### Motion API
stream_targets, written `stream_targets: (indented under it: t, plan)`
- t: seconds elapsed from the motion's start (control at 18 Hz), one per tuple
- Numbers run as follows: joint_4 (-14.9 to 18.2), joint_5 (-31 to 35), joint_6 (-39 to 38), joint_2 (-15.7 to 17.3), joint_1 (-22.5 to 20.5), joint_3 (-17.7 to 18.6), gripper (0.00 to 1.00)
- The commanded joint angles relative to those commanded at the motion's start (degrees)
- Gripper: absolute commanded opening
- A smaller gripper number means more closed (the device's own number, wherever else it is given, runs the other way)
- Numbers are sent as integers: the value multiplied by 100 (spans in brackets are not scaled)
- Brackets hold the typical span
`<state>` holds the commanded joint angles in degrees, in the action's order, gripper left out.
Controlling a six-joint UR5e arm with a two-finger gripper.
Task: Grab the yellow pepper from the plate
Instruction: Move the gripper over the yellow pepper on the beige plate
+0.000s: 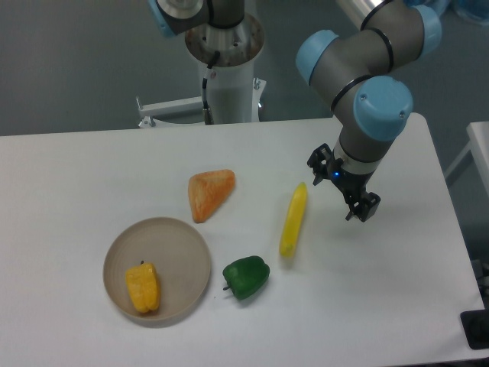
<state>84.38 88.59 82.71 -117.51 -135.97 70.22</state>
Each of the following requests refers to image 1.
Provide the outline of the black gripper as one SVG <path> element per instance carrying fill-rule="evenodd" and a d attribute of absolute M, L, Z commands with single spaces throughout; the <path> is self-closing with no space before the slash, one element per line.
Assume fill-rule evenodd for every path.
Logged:
<path fill-rule="evenodd" d="M 345 196 L 349 208 L 347 221 L 357 218 L 366 222 L 376 213 L 381 198 L 366 192 L 367 182 L 377 169 L 376 162 L 360 162 L 347 154 L 332 153 L 324 143 L 312 152 L 307 165 L 313 170 L 313 186 L 330 179 Z"/>

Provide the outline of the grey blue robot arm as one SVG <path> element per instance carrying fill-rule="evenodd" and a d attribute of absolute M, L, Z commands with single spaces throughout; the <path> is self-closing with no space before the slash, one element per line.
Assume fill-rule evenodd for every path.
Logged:
<path fill-rule="evenodd" d="M 348 216 L 370 219 L 380 197 L 367 183 L 402 132 L 413 110 L 409 89 L 390 73 L 436 49 L 442 38 L 438 15 L 402 1 L 342 1 L 358 28 L 346 39 L 317 31 L 300 46 L 296 68 L 341 122 L 334 147 L 322 145 L 307 164 L 314 181 L 331 181 L 342 193 Z M 152 1 L 160 31 L 183 34 L 197 62 L 200 105 L 207 125 L 250 122 L 254 62 L 264 46 L 258 20 L 242 1 Z"/>

